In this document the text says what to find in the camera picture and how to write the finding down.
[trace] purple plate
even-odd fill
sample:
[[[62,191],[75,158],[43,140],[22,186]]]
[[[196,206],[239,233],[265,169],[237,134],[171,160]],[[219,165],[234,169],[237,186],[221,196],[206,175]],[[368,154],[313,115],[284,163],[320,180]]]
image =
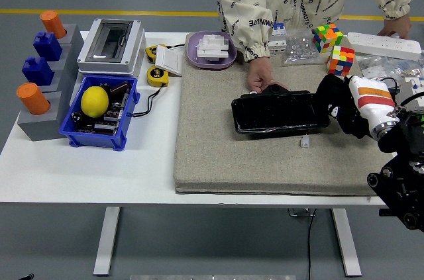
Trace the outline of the purple plate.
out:
[[[205,35],[221,35],[224,36],[227,40],[229,40],[229,49],[228,49],[228,57],[220,58],[216,62],[212,62],[207,60],[204,57],[197,57],[197,45],[199,41]],[[190,63],[198,68],[202,68],[204,70],[224,70],[229,67],[236,59],[237,49],[235,48],[233,41],[231,40],[230,34],[226,32],[211,32],[208,30],[202,30],[200,32],[194,33],[188,40],[187,43],[187,57]]]

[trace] orange cylinder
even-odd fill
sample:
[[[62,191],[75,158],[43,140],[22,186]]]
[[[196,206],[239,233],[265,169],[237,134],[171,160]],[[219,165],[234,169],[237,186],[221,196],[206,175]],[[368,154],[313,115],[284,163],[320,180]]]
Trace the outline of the orange cylinder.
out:
[[[50,103],[35,83],[22,84],[16,94],[33,115],[42,115],[50,108]]]
[[[53,32],[56,38],[62,38],[66,35],[66,30],[62,21],[59,18],[59,14],[54,10],[49,10],[41,13],[41,21],[46,27],[47,32]]]

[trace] rubik's cube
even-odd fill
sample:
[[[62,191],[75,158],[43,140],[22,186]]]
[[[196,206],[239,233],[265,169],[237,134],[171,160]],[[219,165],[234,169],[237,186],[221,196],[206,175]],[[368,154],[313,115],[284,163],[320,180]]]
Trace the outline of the rubik's cube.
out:
[[[327,67],[329,73],[336,76],[346,76],[349,74],[350,68],[353,64],[355,51],[352,48],[334,46],[331,51]]]
[[[318,48],[318,52],[330,52],[334,45],[339,45],[343,38],[343,33],[337,28],[336,24],[318,26],[313,42]]]

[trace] yellow floor line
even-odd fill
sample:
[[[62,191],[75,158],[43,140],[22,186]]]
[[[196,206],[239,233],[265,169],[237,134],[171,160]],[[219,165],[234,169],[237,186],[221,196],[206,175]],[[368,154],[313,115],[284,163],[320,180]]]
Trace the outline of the yellow floor line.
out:
[[[0,9],[0,14],[41,14],[45,9]],[[130,15],[151,17],[217,17],[217,12],[204,11],[119,11],[119,10],[60,10],[56,12],[63,15]],[[379,15],[342,15],[342,20],[380,21]],[[411,17],[413,22],[424,22],[424,17]]]

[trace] metal table leg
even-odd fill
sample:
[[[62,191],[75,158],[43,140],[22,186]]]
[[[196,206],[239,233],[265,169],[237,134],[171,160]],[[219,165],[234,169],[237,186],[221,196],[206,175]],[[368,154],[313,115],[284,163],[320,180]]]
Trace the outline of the metal table leg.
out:
[[[120,209],[120,207],[106,207],[93,275],[109,275]]]
[[[360,277],[362,273],[360,271],[358,256],[356,254],[352,232],[350,231],[346,209],[332,209],[331,211],[333,213],[337,238],[339,239],[340,251],[342,253],[344,272],[347,277]]]

